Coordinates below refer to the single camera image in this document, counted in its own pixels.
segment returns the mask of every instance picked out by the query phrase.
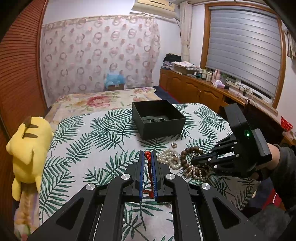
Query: black box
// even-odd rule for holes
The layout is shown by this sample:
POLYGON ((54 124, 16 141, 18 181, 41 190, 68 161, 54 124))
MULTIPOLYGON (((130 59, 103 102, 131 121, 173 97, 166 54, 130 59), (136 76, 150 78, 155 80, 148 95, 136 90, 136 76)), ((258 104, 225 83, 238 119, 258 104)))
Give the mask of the black box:
POLYGON ((133 119, 143 140, 178 135, 186 120, 167 100, 133 102, 133 119), (142 117, 145 116, 168 120, 144 123, 142 117))

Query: gray blind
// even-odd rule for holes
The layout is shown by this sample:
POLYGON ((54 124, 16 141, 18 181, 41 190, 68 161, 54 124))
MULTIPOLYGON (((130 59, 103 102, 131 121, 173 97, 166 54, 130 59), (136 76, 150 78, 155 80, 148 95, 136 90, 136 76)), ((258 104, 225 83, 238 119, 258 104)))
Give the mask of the gray blind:
POLYGON ((254 8, 210 7, 206 66, 239 78, 274 97, 281 65, 276 16, 254 8))

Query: white wall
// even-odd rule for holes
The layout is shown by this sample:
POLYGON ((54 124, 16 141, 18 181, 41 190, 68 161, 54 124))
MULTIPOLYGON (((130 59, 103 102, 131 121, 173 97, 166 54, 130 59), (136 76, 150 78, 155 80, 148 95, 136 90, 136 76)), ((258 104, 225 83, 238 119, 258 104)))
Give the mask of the white wall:
MULTIPOLYGON (((129 15, 135 0, 49 0, 43 25, 61 20, 100 15, 129 15)), ((176 20, 157 19, 160 54, 153 70, 154 85, 159 85, 160 68, 167 53, 181 55, 180 29, 176 20)))
MULTIPOLYGON (((203 33, 205 21, 205 5, 197 5, 192 8, 192 32, 190 40, 190 62, 196 66, 200 65, 200 58, 202 53, 203 33)), ((281 115, 288 122, 290 122, 296 131, 296 108, 294 96, 296 94, 296 61, 292 61, 287 56, 286 75, 284 86, 281 93, 281 98, 277 107, 278 117, 280 120, 281 115)))

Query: silver screw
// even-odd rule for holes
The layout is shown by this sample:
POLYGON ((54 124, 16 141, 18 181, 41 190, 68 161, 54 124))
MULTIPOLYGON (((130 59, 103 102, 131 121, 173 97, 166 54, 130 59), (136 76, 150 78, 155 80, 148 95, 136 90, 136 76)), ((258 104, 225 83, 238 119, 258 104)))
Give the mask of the silver screw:
POLYGON ((202 189, 209 190, 210 188, 211 188, 210 184, 208 184, 208 183, 203 183, 202 184, 202 189))
POLYGON ((129 175, 129 174, 127 174, 127 173, 121 175, 121 179, 122 179, 122 180, 128 180, 128 179, 130 179, 130 178, 131 178, 131 175, 129 175))
POLYGON ((174 180, 176 176, 173 173, 169 173, 165 177, 169 180, 174 180))
POLYGON ((96 185, 94 185, 93 183, 89 183, 86 185, 87 190, 94 190, 95 187, 96 187, 96 185))

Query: brown louvered closet door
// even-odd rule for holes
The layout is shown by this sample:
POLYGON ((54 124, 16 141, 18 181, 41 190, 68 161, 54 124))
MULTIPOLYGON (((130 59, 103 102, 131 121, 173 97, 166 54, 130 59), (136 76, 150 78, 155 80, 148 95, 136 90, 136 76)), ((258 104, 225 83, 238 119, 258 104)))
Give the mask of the brown louvered closet door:
POLYGON ((27 116, 44 116, 39 68, 40 32, 46 0, 33 0, 0 42, 0 217, 12 225, 12 157, 6 144, 27 116))

